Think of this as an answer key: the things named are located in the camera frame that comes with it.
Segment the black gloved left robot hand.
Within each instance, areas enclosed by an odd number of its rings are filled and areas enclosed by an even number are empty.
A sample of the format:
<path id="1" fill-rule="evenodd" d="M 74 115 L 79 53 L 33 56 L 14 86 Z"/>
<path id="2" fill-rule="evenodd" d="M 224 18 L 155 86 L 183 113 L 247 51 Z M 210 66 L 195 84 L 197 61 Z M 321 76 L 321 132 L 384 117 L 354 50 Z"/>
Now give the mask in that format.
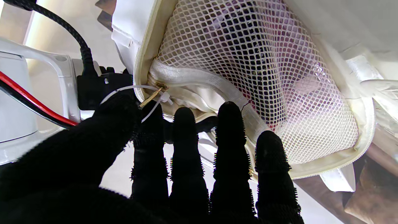
<path id="1" fill-rule="evenodd" d="M 257 139 L 252 200 L 240 108 L 224 102 L 208 193 L 193 112 L 179 108 L 168 193 L 161 106 L 139 109 L 132 89 L 111 96 L 70 130 L 44 140 L 1 172 L 2 224 L 303 224 L 283 143 Z"/>

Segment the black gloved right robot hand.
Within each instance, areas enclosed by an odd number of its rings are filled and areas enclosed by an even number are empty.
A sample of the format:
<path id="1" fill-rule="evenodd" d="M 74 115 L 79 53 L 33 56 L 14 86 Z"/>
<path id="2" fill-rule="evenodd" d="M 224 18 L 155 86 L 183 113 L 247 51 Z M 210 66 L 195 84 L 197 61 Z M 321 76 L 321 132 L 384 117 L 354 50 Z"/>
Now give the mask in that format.
<path id="1" fill-rule="evenodd" d="M 218 126 L 218 117 L 210 116 L 195 124 L 197 133 L 209 133 L 213 128 Z"/>

